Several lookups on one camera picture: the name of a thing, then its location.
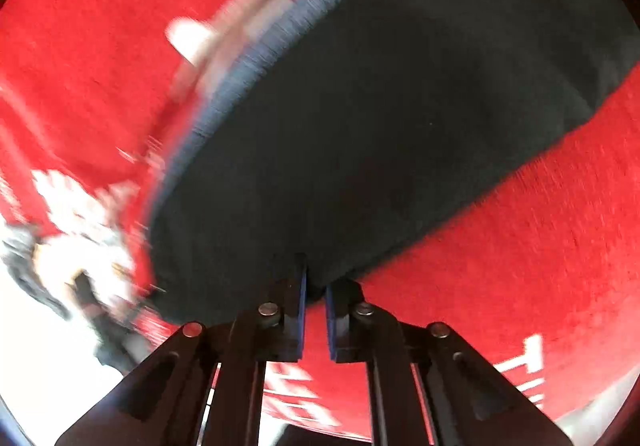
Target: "bolt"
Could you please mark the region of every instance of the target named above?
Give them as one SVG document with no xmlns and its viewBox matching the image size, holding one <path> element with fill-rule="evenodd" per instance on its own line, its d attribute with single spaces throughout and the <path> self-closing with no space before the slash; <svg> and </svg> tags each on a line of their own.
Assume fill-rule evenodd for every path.
<svg viewBox="0 0 640 446">
<path fill-rule="evenodd" d="M 258 312 L 262 316 L 273 316 L 273 315 L 276 315 L 278 311 L 279 311 L 278 304 L 272 301 L 263 303 L 262 305 L 260 305 L 260 307 L 258 307 Z"/>
<path fill-rule="evenodd" d="M 436 321 L 430 325 L 431 335 L 436 338 L 446 338 L 451 333 L 451 329 L 446 323 Z"/>
<path fill-rule="evenodd" d="M 199 336 L 202 332 L 202 325 L 200 325 L 196 321 L 189 322 L 184 327 L 182 327 L 182 334 L 187 336 L 188 338 L 194 338 Z"/>
<path fill-rule="evenodd" d="M 365 301 L 356 305 L 356 314 L 360 316 L 371 316 L 373 314 L 373 306 Z"/>
</svg>

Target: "metal frame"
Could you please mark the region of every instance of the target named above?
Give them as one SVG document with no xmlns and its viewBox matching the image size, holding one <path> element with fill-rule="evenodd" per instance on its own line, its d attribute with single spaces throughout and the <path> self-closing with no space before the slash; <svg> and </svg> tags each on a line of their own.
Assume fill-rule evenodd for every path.
<svg viewBox="0 0 640 446">
<path fill-rule="evenodd" d="M 302 262 L 231 324 L 184 325 L 57 446 L 255 446 L 267 361 L 302 357 Z M 444 323 L 399 322 L 338 280 L 326 292 L 332 360 L 364 362 L 376 446 L 570 446 L 535 405 Z M 201 426 L 214 376 L 216 389 Z"/>
</svg>

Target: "metal bracket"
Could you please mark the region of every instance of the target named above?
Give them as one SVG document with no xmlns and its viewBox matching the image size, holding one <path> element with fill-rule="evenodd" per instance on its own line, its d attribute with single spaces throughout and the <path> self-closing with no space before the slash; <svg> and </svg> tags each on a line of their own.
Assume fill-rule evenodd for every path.
<svg viewBox="0 0 640 446">
<path fill-rule="evenodd" d="M 218 365 L 203 446 L 255 446 L 267 361 L 302 357 L 306 270 L 232 324 L 184 325 L 57 446 L 196 446 Z M 570 446 L 569 439 L 444 323 L 419 328 L 339 280 L 326 292 L 331 357 L 365 362 L 376 446 Z"/>
</svg>

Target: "white stripe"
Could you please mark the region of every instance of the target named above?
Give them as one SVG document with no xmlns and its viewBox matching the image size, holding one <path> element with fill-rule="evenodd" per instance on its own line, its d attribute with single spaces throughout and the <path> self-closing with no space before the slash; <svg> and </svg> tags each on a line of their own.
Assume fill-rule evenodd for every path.
<svg viewBox="0 0 640 446">
<path fill-rule="evenodd" d="M 542 336 L 534 334 L 524 340 L 524 354 L 494 365 L 498 372 L 506 372 L 519 366 L 527 367 L 527 373 L 539 372 L 544 367 L 542 361 Z"/>
<path fill-rule="evenodd" d="M 523 384 L 519 384 L 516 388 L 524 392 L 525 390 L 529 390 L 530 388 L 535 388 L 536 386 L 540 386 L 545 382 L 545 378 L 533 379 L 532 381 L 523 382 Z"/>
</svg>

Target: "red surface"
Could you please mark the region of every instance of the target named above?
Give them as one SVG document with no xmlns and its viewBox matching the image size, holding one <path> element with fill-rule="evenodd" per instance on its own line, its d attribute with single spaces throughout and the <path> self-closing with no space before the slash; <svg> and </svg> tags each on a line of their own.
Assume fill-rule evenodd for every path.
<svg viewBox="0 0 640 446">
<path fill-rule="evenodd" d="M 140 179 L 118 149 L 144 153 L 166 105 L 180 58 L 164 30 L 175 17 L 208 19 L 224 1 L 8 0 L 0 10 L 2 214 L 55 229 L 32 169 L 58 170 L 92 195 Z M 449 322 L 495 363 L 542 336 L 543 368 L 507 375 L 516 384 L 542 378 L 526 394 L 543 396 L 545 412 L 558 417 L 640 360 L 639 201 L 636 68 L 590 123 L 369 275 L 366 295 L 410 323 Z M 127 213 L 133 228 L 142 212 Z M 267 411 L 366 436 L 366 387 L 354 375 L 363 371 L 329 362 L 321 307 L 311 309 L 306 334 L 302 370 L 270 366 Z"/>
</svg>

